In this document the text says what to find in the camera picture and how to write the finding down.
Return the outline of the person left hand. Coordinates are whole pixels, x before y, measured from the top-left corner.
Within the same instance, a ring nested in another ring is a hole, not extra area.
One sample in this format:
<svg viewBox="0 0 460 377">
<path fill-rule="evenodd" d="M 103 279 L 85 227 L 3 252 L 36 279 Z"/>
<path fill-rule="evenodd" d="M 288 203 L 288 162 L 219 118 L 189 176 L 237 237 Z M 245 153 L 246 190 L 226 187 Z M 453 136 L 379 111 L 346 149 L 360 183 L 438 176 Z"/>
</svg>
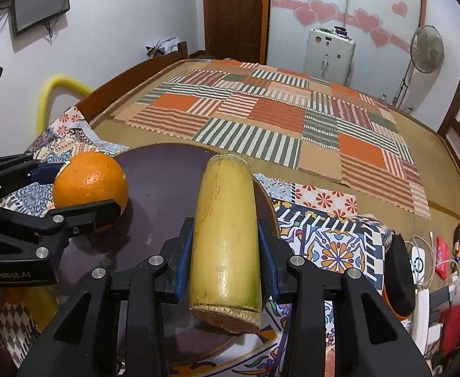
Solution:
<svg viewBox="0 0 460 377">
<path fill-rule="evenodd" d="M 15 305 L 20 303 L 23 294 L 23 288 L 0 288 L 0 312 L 6 304 Z"/>
</svg>

